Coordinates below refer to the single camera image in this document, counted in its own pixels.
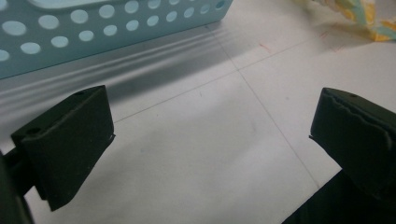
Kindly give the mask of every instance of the basket hole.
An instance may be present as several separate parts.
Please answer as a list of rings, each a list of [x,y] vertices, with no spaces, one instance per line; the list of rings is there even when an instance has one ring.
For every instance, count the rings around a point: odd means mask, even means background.
[[[189,7],[186,9],[186,11],[184,12],[184,17],[185,18],[189,18],[192,16],[192,14],[194,14],[194,8],[193,7]]]
[[[158,16],[150,16],[148,18],[148,26],[155,26],[158,24],[160,18]]]
[[[53,30],[59,26],[58,18],[51,15],[40,17],[38,19],[38,23],[40,24],[41,27],[48,30]]]
[[[116,10],[111,5],[105,5],[99,8],[99,15],[105,19],[113,17],[115,12]]]
[[[93,32],[92,31],[83,31],[78,35],[79,39],[84,42],[88,42],[93,40]]]
[[[201,14],[206,14],[210,10],[210,5],[205,4],[201,7]]]
[[[26,26],[19,21],[6,21],[2,27],[9,35],[24,35],[26,33]]]
[[[125,11],[128,13],[135,13],[139,9],[139,3],[137,1],[129,1],[125,4]]]
[[[5,62],[9,59],[9,53],[5,50],[0,49],[0,62]]]
[[[8,7],[7,0],[0,0],[0,11],[5,10]]]
[[[222,8],[224,7],[224,5],[225,5],[225,1],[220,1],[220,2],[218,2],[218,4],[216,5],[216,9],[217,9],[217,10],[220,10],[220,9],[222,9]]]
[[[155,9],[159,7],[161,4],[161,0],[148,0],[148,7],[151,9]]]
[[[21,50],[26,54],[37,54],[41,51],[41,47],[37,43],[24,43],[21,45]]]
[[[51,39],[50,43],[55,48],[64,48],[69,44],[69,39],[65,36],[55,36]]]
[[[169,0],[169,4],[172,6],[176,5],[179,2],[180,2],[180,0]]]
[[[105,27],[105,29],[103,29],[103,33],[108,36],[115,35],[117,33],[117,26],[108,25],[107,27]]]
[[[129,31],[135,31],[139,27],[139,21],[128,21],[126,23],[126,29]]]
[[[169,14],[166,16],[166,20],[171,22],[174,21],[177,18],[177,12],[171,11]]]
[[[88,20],[88,13],[84,10],[77,9],[70,14],[73,22],[82,24]]]
[[[40,131],[41,131],[40,128],[33,128],[33,129],[29,129],[28,131],[26,131],[26,133],[29,135],[35,135],[35,134],[38,134]]]

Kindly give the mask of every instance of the white surface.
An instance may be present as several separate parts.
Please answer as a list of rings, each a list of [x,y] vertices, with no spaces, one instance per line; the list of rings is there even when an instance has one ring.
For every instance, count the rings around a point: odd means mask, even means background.
[[[36,223],[283,221],[339,171],[308,139],[321,88],[396,112],[394,43],[336,21],[322,7],[234,0],[222,22],[0,80],[3,152],[67,95],[107,86],[115,142],[64,208],[27,194]]]

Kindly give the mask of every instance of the black plastic piece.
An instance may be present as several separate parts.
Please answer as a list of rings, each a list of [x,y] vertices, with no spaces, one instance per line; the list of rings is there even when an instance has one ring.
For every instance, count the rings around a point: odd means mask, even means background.
[[[0,151],[0,223],[32,224],[32,216],[23,195],[15,189],[7,163]]]
[[[396,206],[358,189],[340,171],[283,224],[394,224]]]
[[[396,202],[394,113],[355,94],[325,88],[311,135],[359,189]]]
[[[54,211],[74,198],[113,141],[113,133],[105,86],[90,88],[69,96],[12,134],[17,152],[8,158],[28,167],[22,168],[25,176]],[[19,185],[28,186],[28,182]]]

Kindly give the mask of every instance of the black clamp jaw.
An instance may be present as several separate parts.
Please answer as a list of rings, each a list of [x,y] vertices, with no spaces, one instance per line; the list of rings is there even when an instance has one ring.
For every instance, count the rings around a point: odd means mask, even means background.
[[[68,204],[114,139],[106,87],[79,91],[32,120],[0,152],[0,223],[33,223],[23,195],[35,186],[51,211]]]

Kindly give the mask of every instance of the light blue plastic basket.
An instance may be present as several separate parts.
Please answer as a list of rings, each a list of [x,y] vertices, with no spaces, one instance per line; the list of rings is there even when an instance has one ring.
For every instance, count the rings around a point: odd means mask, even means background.
[[[0,78],[220,21],[233,0],[0,0]]]

